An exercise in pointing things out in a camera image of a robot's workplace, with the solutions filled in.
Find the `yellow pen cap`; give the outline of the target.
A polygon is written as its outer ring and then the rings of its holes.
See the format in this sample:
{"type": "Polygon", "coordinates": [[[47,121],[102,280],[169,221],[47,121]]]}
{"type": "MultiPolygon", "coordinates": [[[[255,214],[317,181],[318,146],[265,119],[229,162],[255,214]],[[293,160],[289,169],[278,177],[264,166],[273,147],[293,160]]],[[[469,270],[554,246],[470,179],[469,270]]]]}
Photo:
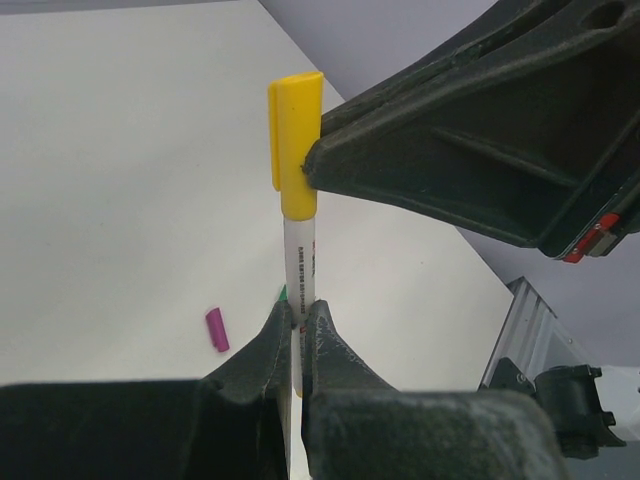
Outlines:
{"type": "Polygon", "coordinates": [[[285,218],[307,221],[317,212],[317,192],[303,171],[306,156],[320,138],[324,75],[300,73],[267,89],[272,185],[285,218]]]}

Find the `purple pen cap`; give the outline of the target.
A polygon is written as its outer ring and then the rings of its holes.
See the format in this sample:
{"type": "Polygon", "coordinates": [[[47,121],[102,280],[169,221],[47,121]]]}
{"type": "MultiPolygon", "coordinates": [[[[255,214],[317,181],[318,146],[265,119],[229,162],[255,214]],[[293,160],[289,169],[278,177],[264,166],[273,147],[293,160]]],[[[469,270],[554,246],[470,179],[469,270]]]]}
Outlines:
{"type": "Polygon", "coordinates": [[[221,310],[216,307],[205,315],[205,322],[213,347],[220,353],[230,350],[221,310]]]}

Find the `white pen yellow end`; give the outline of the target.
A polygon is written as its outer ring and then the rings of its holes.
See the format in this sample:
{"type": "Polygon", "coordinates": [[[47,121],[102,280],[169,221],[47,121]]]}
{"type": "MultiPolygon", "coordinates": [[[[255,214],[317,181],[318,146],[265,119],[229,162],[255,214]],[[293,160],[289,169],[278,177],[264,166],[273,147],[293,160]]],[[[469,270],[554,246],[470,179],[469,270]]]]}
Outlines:
{"type": "Polygon", "coordinates": [[[315,219],[294,221],[283,218],[284,261],[287,301],[292,320],[292,384],[303,393],[306,322],[315,302],[315,219]]]}

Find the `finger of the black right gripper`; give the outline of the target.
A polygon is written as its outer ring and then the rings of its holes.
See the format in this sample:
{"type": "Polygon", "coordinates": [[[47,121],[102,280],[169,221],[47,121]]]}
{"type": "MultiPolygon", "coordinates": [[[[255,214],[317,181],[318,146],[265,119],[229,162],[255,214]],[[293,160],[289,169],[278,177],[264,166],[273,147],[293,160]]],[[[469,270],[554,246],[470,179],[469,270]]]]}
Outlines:
{"type": "Polygon", "coordinates": [[[324,114],[319,142],[368,142],[457,97],[566,61],[638,22],[636,1],[498,1],[432,52],[324,114]]]}
{"type": "Polygon", "coordinates": [[[304,171],[322,191],[574,260],[638,231],[638,133],[636,77],[543,74],[326,135],[304,171]]]}

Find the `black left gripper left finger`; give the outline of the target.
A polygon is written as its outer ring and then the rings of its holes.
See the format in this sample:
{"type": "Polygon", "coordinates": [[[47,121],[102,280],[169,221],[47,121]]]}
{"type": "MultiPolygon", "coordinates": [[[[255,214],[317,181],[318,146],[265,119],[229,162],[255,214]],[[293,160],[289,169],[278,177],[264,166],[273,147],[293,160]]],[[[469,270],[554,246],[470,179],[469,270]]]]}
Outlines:
{"type": "Polygon", "coordinates": [[[1,390],[5,479],[285,479],[292,311],[188,380],[31,383],[1,390]]]}

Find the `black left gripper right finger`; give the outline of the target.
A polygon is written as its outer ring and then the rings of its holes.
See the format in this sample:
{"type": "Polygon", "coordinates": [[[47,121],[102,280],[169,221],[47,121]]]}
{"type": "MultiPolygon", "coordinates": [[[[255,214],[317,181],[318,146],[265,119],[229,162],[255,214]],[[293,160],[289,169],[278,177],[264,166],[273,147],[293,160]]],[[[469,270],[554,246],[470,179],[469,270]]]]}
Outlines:
{"type": "Polygon", "coordinates": [[[567,479],[551,423],[509,390],[401,392],[310,309],[302,440],[315,479],[567,479]]]}

